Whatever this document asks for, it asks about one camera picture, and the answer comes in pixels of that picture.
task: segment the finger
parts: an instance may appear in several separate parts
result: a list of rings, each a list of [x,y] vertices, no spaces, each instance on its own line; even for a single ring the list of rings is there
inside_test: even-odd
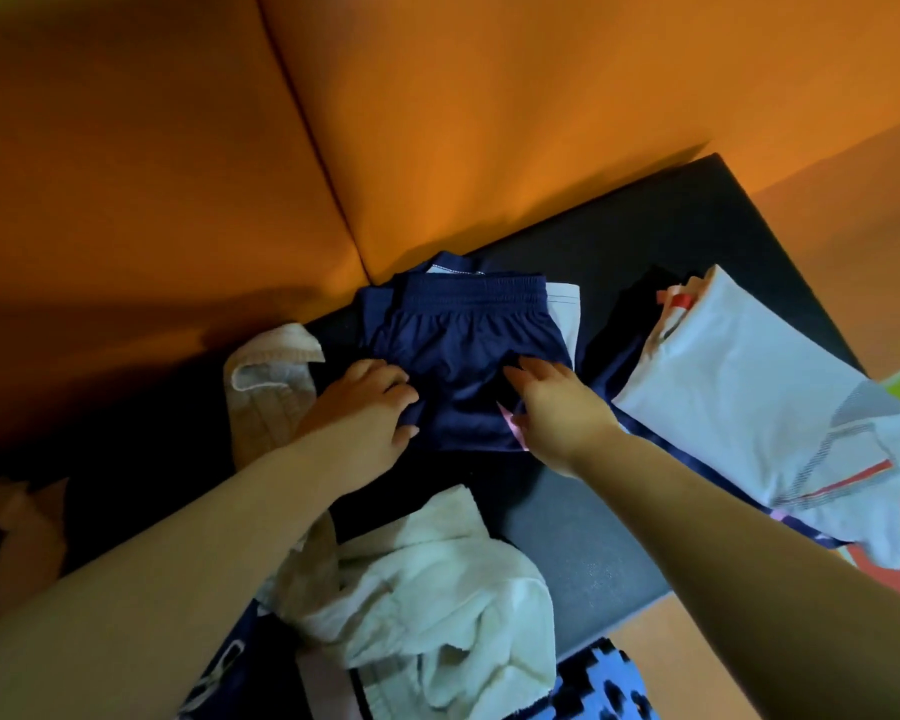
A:
[[[536,376],[516,366],[504,366],[504,377],[521,398],[527,387],[537,381]]]
[[[372,369],[379,369],[386,363],[383,359],[360,359],[360,361],[350,364],[343,378],[346,381],[360,381]]]
[[[572,368],[563,363],[560,363],[559,361],[553,362],[553,368],[560,372],[562,375],[566,376],[568,379],[572,379],[574,376],[576,376]]]
[[[364,377],[367,384],[379,389],[381,394],[396,384],[406,384],[410,376],[400,366],[386,364],[377,366]]]
[[[520,367],[524,371],[530,372],[541,381],[543,379],[553,378],[558,374],[551,362],[544,361],[543,359],[535,359],[533,356],[521,356]]]
[[[414,402],[419,401],[420,394],[409,384],[398,384],[384,394],[384,399],[399,414]]]
[[[393,432],[393,448],[396,450],[396,456],[399,457],[403,451],[407,449],[410,440],[420,434],[420,427],[416,424],[404,424],[397,427]]]

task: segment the black table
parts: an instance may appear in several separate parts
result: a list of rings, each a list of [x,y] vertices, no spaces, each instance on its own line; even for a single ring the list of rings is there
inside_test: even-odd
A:
[[[502,270],[580,286],[576,363],[617,295],[651,266],[702,274],[721,265],[791,326],[859,369],[756,207],[718,155],[662,171],[478,250]],[[308,324],[329,359],[320,383],[355,355],[357,316],[345,308]],[[550,588],[556,651],[565,658],[670,591],[660,570],[583,483],[528,454],[408,452],[391,472],[332,508],[345,541],[420,508],[458,483],[484,522],[537,565]]]

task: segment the person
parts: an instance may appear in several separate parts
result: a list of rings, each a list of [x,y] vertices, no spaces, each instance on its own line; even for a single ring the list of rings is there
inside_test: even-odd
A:
[[[570,369],[519,364],[529,450],[624,521],[758,713],[900,717],[900,594],[625,433]],[[172,717],[288,547],[407,447],[408,381],[354,363],[292,444],[1,618],[0,718]]]

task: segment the waistband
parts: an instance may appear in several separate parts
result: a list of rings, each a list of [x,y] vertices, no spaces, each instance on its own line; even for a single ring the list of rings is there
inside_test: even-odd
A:
[[[547,281],[543,275],[505,272],[492,275],[411,273],[394,301],[401,311],[413,313],[546,311]]]

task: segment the pile of clothes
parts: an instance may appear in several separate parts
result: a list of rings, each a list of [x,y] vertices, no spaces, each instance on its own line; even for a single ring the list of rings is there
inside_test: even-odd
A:
[[[621,294],[578,364],[580,289],[441,253],[362,289],[360,350],[403,368],[416,450],[524,450],[502,367],[574,368],[621,426],[827,547],[900,568],[900,401],[805,338],[714,266],[654,270]],[[224,369],[238,469],[288,444],[316,399],[321,345],[299,324]],[[341,666],[375,718],[497,718],[556,679],[540,572],[490,537],[469,491],[338,545],[324,514],[258,599]]]

